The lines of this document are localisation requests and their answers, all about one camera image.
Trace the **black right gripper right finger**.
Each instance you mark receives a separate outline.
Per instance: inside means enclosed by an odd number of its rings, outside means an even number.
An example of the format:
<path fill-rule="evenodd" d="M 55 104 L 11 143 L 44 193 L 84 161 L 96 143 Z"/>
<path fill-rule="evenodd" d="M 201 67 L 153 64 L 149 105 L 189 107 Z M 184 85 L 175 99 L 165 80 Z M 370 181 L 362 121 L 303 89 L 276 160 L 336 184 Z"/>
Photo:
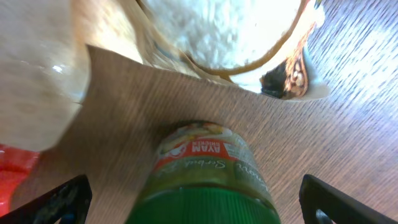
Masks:
<path fill-rule="evenodd" d="M 303 177 L 299 202 L 305 224 L 397 224 L 310 174 Z"/>

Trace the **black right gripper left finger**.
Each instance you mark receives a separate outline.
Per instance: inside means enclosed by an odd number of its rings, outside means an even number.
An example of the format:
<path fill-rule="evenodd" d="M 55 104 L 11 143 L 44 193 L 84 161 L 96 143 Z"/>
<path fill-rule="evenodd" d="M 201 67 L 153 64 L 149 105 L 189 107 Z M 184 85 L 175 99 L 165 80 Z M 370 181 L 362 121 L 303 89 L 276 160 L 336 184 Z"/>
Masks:
<path fill-rule="evenodd" d="M 86 175 L 78 175 L 1 217 L 1 224 L 85 224 L 92 199 Z"/>

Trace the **green-lidded seasoning jar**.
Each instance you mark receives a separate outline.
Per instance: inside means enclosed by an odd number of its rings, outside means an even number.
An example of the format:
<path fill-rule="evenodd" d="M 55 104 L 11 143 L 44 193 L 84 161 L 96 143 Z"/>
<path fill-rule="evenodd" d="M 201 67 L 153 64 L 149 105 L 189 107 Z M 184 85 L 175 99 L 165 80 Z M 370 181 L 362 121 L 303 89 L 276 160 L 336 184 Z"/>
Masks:
<path fill-rule="evenodd" d="M 280 223 L 246 141 L 206 121 L 161 141 L 127 223 Z"/>

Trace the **beige white rice bag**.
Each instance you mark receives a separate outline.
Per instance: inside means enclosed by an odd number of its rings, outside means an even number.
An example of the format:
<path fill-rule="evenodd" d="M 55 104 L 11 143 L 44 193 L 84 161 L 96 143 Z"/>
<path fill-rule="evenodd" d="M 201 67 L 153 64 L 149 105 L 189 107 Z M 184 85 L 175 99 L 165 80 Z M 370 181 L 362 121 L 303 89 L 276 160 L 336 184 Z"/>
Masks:
<path fill-rule="evenodd" d="M 72 0 L 78 35 L 143 65 L 286 101 L 330 89 L 308 52 L 316 0 Z"/>

